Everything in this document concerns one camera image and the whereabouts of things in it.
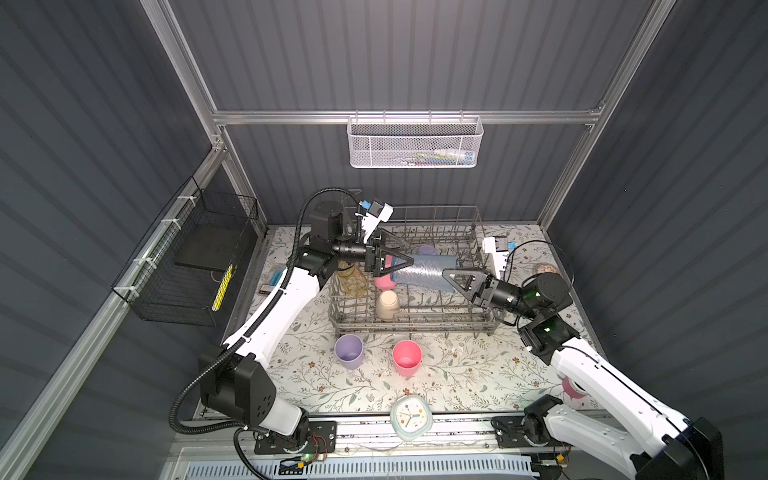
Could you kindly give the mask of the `lilac cup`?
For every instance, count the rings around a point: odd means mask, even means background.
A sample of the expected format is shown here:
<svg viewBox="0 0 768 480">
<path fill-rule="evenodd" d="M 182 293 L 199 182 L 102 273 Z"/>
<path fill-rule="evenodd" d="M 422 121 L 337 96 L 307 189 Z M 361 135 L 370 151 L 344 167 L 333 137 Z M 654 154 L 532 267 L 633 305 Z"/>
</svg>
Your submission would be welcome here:
<svg viewBox="0 0 768 480">
<path fill-rule="evenodd" d="M 334 354 L 345 368 L 357 369 L 364 360 L 364 342 L 355 334 L 342 335 L 335 342 Z"/>
<path fill-rule="evenodd" d="M 434 256 L 434 255 L 438 255 L 439 251 L 434 245 L 421 245 L 418 247 L 417 253 L 419 255 Z"/>
</svg>

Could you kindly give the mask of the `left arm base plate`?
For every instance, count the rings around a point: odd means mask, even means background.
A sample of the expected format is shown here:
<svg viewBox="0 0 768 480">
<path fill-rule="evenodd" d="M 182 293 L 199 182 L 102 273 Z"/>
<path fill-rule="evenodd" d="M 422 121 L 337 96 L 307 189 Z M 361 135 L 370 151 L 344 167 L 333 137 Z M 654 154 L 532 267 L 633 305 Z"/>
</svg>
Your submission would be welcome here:
<svg viewBox="0 0 768 480">
<path fill-rule="evenodd" d="M 300 422 L 292 435 L 256 432 L 253 452 L 256 455 L 330 454 L 336 448 L 337 427 L 336 421 L 310 419 Z"/>
</svg>

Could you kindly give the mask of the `white mint clock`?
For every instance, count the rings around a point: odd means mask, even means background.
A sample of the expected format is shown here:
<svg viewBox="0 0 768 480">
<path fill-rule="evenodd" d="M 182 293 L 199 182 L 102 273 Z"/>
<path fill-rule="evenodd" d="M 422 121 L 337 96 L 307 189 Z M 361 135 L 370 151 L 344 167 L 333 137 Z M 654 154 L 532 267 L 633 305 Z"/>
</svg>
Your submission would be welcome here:
<svg viewBox="0 0 768 480">
<path fill-rule="evenodd" d="M 390 423 L 395 434 L 411 442 L 426 434 L 433 426 L 433 415 L 427 401 L 418 395 L 399 399 L 390 411 Z"/>
</svg>

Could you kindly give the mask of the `small patterned dish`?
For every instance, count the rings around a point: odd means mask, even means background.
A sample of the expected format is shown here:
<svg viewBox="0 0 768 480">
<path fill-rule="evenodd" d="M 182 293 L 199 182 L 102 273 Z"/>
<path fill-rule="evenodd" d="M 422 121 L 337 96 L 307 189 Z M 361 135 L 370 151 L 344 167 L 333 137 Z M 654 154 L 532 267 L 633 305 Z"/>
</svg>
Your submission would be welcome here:
<svg viewBox="0 0 768 480">
<path fill-rule="evenodd" d="M 543 274 L 543 273 L 554 273 L 559 274 L 559 270 L 556 266 L 549 264 L 549 263 L 540 263 L 537 264 L 535 267 L 535 273 L 536 274 Z"/>
</svg>

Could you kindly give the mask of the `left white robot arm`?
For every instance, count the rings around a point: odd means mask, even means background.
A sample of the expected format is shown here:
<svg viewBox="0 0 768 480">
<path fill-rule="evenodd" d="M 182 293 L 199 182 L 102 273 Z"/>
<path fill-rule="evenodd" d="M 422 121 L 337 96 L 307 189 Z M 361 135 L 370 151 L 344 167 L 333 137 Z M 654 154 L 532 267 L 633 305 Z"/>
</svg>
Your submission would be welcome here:
<svg viewBox="0 0 768 480">
<path fill-rule="evenodd" d="M 278 285 L 257 311 L 203 360 L 199 374 L 178 394 L 168 414 L 172 430 L 201 435 L 228 428 L 259 428 L 284 438 L 305 439 L 307 413 L 280 398 L 267 373 L 283 336 L 338 271 L 340 262 L 361 262 L 365 271 L 376 277 L 413 263 L 405 256 L 399 265 L 385 264 L 386 256 L 395 253 L 387 247 L 380 228 L 394 213 L 390 204 L 362 200 L 348 189 L 340 192 L 356 204 L 353 225 L 346 226 L 341 203 L 318 199 L 322 190 L 303 202 L 297 223 L 309 224 L 308 234 L 294 231 L 292 251 Z M 226 420 L 198 427 L 184 424 L 180 408 L 194 389 L 200 391 L 205 406 L 226 415 Z"/>
</svg>

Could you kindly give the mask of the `coloured marker pack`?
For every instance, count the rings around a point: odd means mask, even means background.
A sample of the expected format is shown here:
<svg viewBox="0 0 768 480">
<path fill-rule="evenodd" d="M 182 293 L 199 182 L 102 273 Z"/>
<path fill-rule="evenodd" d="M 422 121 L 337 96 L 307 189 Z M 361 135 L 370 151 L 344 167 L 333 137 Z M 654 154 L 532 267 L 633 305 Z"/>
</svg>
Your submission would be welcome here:
<svg viewBox="0 0 768 480">
<path fill-rule="evenodd" d="M 267 282 L 263 283 L 259 287 L 258 294 L 259 295 L 269 295 L 276 288 L 278 288 L 280 283 L 281 283 L 281 281 L 282 281 L 282 277 L 283 277 L 284 272 L 285 272 L 284 269 L 275 270 L 273 272 L 272 276 L 270 277 L 270 279 Z"/>
</svg>

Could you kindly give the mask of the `pink tape roll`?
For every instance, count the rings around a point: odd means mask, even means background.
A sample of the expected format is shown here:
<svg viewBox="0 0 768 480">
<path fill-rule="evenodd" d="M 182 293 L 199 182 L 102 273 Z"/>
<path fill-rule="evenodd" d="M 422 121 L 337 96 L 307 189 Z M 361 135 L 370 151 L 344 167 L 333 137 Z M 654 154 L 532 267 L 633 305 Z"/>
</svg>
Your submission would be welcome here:
<svg viewBox="0 0 768 480">
<path fill-rule="evenodd" d="M 562 387 L 564 392 L 571 398 L 581 399 L 588 396 L 588 393 L 581 386 L 567 376 L 562 378 Z"/>
</svg>

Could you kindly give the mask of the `items in white basket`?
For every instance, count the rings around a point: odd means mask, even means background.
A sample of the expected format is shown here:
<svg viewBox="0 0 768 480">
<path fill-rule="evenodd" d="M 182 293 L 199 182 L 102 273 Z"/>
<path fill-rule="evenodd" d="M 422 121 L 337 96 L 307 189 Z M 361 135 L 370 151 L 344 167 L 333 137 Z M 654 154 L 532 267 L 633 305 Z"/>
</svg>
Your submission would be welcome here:
<svg viewBox="0 0 768 480">
<path fill-rule="evenodd" d="M 396 158 L 395 162 L 406 166 L 458 166 L 471 168 L 476 165 L 476 152 L 455 148 L 408 152 L 405 156 Z"/>
</svg>

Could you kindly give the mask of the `white mesh wall basket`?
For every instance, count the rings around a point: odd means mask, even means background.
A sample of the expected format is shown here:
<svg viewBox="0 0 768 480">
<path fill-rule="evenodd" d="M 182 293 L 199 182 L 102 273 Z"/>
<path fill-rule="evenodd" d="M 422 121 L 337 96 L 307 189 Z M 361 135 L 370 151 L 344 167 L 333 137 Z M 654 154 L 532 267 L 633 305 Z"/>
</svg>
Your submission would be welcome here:
<svg viewBox="0 0 768 480">
<path fill-rule="evenodd" d="M 471 169 L 454 166 L 406 166 L 395 162 L 408 152 L 464 149 L 476 152 L 484 136 L 478 117 L 352 117 L 346 126 L 350 165 L 358 169 Z"/>
</svg>

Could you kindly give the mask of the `pink cup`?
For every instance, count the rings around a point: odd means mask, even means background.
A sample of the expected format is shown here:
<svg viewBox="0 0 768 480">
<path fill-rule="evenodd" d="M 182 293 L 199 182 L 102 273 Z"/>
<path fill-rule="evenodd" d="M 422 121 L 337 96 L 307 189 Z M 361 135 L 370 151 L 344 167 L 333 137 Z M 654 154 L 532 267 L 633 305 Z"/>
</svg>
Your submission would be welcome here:
<svg viewBox="0 0 768 480">
<path fill-rule="evenodd" d="M 377 289 L 381 291 L 392 290 L 396 287 L 397 283 L 393 280 L 391 274 L 383 275 L 374 278 L 374 284 Z"/>
<path fill-rule="evenodd" d="M 403 377 L 411 377 L 418 370 L 423 353 L 416 342 L 402 340 L 394 346 L 392 358 L 396 372 Z"/>
</svg>

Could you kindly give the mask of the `lilac cup front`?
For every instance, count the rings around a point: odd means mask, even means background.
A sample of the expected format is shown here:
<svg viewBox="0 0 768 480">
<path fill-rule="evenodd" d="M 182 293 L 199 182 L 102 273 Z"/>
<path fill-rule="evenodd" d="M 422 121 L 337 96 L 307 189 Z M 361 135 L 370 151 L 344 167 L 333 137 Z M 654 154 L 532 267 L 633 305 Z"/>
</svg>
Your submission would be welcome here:
<svg viewBox="0 0 768 480">
<path fill-rule="evenodd" d="M 417 253 L 419 255 L 434 256 L 434 255 L 438 255 L 439 251 L 434 245 L 421 245 L 418 247 Z"/>
</svg>

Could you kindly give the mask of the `clear amber glass cup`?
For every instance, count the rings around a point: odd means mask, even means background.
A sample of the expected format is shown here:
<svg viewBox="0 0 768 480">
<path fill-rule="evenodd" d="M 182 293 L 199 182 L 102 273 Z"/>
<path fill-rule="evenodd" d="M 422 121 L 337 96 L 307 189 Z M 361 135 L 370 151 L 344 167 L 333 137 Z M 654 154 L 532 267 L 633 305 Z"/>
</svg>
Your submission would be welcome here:
<svg viewBox="0 0 768 480">
<path fill-rule="evenodd" d="M 340 261 L 336 272 L 341 291 L 350 297 L 364 298 L 368 292 L 368 280 L 356 263 Z"/>
</svg>

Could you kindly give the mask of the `clear blue cup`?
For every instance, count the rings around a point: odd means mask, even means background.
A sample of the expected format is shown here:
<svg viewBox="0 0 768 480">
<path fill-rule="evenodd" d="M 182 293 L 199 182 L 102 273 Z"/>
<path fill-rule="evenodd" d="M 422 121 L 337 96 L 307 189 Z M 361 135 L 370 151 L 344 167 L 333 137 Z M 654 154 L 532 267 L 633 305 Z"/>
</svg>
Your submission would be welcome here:
<svg viewBox="0 0 768 480">
<path fill-rule="evenodd" d="M 422 287 L 453 293 L 455 290 L 442 277 L 444 269 L 457 269 L 458 258 L 454 255 L 419 255 L 412 254 L 414 264 L 406 269 L 392 273 L 397 284 Z"/>
</svg>

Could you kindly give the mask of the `beige cup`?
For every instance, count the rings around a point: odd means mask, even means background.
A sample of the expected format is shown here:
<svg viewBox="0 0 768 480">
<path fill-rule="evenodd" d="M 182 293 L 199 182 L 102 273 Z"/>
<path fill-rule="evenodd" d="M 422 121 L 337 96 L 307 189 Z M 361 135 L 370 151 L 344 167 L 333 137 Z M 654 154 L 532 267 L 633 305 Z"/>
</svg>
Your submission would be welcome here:
<svg viewBox="0 0 768 480">
<path fill-rule="evenodd" d="M 375 312 L 380 320 L 393 320 L 400 310 L 398 295 L 393 290 L 384 290 L 376 299 Z"/>
</svg>

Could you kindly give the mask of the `lilac cup left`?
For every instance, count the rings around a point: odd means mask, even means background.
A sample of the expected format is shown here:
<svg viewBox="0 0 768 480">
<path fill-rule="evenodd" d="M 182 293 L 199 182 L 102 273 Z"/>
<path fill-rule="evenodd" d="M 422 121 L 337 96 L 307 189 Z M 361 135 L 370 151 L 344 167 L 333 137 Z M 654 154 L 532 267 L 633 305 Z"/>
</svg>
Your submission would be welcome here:
<svg viewBox="0 0 768 480">
<path fill-rule="evenodd" d="M 355 334 L 342 335 L 335 342 L 334 354 L 345 368 L 357 369 L 364 360 L 364 342 Z"/>
</svg>

